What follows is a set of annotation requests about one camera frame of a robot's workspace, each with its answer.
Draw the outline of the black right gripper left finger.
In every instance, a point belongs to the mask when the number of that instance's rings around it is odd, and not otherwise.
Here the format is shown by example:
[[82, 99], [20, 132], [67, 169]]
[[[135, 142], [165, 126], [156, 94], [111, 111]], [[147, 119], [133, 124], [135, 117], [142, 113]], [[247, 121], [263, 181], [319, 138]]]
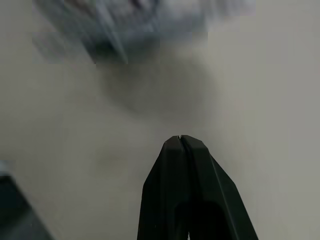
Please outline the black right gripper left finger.
[[186, 240], [190, 187], [181, 139], [166, 140], [142, 188], [137, 239]]

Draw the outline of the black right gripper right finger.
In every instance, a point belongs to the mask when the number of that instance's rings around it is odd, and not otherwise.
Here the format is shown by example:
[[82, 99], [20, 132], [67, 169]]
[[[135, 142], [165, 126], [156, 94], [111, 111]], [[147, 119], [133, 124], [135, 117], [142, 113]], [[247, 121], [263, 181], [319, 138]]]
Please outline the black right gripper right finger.
[[256, 240], [258, 236], [235, 183], [202, 141], [188, 135], [180, 140], [190, 177], [190, 239]]

